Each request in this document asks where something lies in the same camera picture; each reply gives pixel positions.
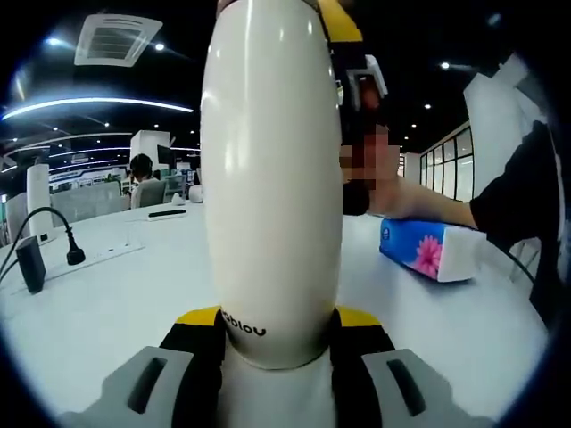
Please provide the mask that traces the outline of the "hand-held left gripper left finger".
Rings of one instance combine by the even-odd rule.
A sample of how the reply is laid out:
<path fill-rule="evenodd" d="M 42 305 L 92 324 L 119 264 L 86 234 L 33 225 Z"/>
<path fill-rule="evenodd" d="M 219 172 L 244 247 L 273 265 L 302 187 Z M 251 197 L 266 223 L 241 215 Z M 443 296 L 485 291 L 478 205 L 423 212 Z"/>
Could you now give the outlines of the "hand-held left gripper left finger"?
<path fill-rule="evenodd" d="M 178 318 L 160 346 L 145 347 L 102 385 L 93 427 L 213 427 L 222 386 L 221 308 Z"/>

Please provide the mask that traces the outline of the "person's right hand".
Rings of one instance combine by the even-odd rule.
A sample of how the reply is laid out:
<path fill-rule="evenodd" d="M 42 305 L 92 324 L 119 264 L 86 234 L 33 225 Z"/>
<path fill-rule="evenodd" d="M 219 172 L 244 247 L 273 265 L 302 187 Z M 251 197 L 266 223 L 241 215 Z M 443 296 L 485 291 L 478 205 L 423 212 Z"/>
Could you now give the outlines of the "person's right hand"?
<path fill-rule="evenodd" d="M 353 179 L 343 185 L 343 214 L 361 216 L 376 214 L 393 216 L 398 213 L 399 180 Z"/>

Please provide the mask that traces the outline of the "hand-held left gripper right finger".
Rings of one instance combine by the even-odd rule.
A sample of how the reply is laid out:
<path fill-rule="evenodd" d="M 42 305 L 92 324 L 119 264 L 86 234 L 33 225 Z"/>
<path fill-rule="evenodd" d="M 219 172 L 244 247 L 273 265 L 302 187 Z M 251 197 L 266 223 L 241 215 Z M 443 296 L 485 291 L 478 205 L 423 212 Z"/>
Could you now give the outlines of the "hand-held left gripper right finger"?
<path fill-rule="evenodd" d="M 409 349 L 397 350 L 371 314 L 332 316 L 332 392 L 338 427 L 489 427 L 453 402 L 448 381 Z"/>

